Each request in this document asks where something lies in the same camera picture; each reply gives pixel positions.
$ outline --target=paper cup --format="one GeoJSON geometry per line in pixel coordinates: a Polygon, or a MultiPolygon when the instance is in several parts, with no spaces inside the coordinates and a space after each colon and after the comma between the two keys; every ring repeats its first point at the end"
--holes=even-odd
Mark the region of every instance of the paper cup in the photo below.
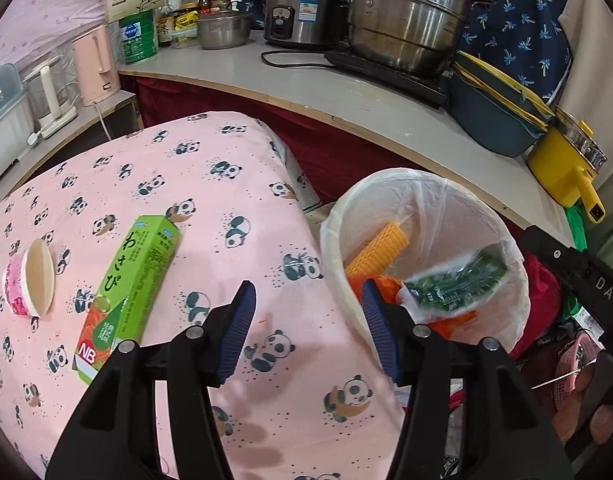
{"type": "Polygon", "coordinates": [[[18,316],[44,316],[53,301],[55,285],[53,260],[40,239],[11,260],[2,277],[4,297],[18,316]]]}

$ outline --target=curved countertop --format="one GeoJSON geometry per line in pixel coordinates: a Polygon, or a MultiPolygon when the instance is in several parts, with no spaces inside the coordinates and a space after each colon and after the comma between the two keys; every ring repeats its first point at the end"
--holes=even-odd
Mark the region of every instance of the curved countertop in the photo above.
{"type": "MultiPolygon", "coordinates": [[[[168,79],[237,94],[331,124],[398,153],[470,189],[522,228],[537,225],[573,245],[564,210],[542,189],[521,158],[489,152],[445,110],[394,89],[322,68],[276,68],[260,53],[277,47],[253,31],[244,46],[225,50],[167,48],[125,75],[168,79]]],[[[276,63],[323,62],[321,54],[278,54],[276,63]]]]}

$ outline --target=pink sheet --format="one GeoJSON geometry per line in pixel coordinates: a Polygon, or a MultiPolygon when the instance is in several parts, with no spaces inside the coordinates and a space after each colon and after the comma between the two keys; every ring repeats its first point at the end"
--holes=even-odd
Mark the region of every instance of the pink sheet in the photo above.
{"type": "MultiPolygon", "coordinates": [[[[0,425],[41,477],[85,390],[71,366],[87,304],[133,220],[168,213],[182,241],[142,344],[202,322],[242,280],[257,289],[237,370],[210,393],[235,478],[385,478],[402,410],[336,310],[289,182],[260,124],[209,112],[103,144],[0,204],[0,425]],[[30,320],[10,312],[1,278],[39,237],[56,294],[49,314],[30,320]]],[[[160,455],[176,476],[163,393],[160,455]]]]}

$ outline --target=product box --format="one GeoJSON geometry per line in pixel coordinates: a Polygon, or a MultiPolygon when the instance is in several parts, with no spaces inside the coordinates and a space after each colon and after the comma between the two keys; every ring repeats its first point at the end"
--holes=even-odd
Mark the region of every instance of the product box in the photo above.
{"type": "Polygon", "coordinates": [[[155,295],[180,240],[164,216],[141,216],[125,236],[86,316],[74,369],[87,384],[115,347],[139,341],[155,295]]]}

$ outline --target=glass bottle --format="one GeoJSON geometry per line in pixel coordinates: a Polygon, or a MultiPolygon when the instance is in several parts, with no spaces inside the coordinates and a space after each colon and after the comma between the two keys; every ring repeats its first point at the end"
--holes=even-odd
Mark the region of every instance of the glass bottle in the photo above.
{"type": "Polygon", "coordinates": [[[211,0],[199,0],[198,1],[198,13],[209,14],[211,12],[211,0]]]}
{"type": "Polygon", "coordinates": [[[164,0],[157,20],[157,41],[160,47],[171,46],[171,32],[173,32],[173,9],[169,0],[164,0]]]}

